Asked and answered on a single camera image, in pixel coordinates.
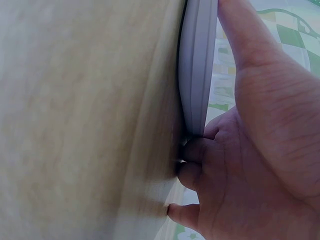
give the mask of hand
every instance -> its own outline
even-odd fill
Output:
[[[318,239],[320,80],[278,49],[246,0],[220,0],[218,12],[236,107],[184,147],[178,177],[200,204],[168,215],[207,240]]]

